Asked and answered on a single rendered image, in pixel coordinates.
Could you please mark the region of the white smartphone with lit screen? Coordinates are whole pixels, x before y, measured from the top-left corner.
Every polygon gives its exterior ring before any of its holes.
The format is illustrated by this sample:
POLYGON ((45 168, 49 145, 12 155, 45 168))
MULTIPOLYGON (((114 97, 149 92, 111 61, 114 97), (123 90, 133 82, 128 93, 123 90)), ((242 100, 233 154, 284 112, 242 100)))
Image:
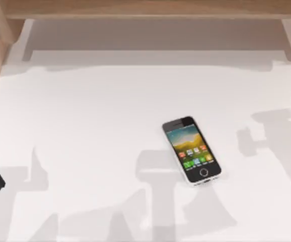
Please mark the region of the white smartphone with lit screen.
POLYGON ((162 129, 188 184, 196 186, 221 175, 221 165, 193 117, 166 122, 162 129))

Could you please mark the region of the wooden shelf with white legs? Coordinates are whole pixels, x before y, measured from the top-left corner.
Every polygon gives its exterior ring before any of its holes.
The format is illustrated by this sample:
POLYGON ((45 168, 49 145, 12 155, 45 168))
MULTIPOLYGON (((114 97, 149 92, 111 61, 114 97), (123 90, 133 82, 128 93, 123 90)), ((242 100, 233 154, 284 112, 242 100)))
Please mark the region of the wooden shelf with white legs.
POLYGON ((291 0, 9 0, 35 50, 284 50, 291 0))

